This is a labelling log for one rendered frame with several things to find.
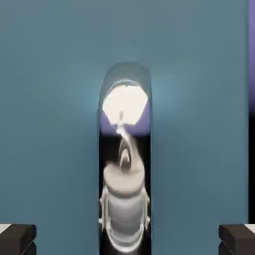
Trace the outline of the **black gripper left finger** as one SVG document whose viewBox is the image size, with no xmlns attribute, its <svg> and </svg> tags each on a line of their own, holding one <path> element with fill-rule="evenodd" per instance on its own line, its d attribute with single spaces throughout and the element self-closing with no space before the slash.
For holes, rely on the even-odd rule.
<svg viewBox="0 0 255 255">
<path fill-rule="evenodd" d="M 37 255 L 34 224 L 0 224 L 0 255 Z"/>
</svg>

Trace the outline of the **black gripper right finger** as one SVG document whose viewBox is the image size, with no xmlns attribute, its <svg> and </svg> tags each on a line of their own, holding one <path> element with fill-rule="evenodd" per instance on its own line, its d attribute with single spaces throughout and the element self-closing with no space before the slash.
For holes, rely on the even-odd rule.
<svg viewBox="0 0 255 255">
<path fill-rule="evenodd" d="M 255 224 L 219 225 L 218 255 L 255 255 Z"/>
</svg>

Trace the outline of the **blue cabinet door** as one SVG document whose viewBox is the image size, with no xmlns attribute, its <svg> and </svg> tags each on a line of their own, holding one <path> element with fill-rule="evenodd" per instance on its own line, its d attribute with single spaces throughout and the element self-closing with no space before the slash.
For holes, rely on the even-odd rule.
<svg viewBox="0 0 255 255">
<path fill-rule="evenodd" d="M 152 81 L 152 254 L 217 255 L 248 221 L 247 0 L 0 0 L 0 223 L 98 255 L 97 109 L 115 63 Z"/>
</svg>

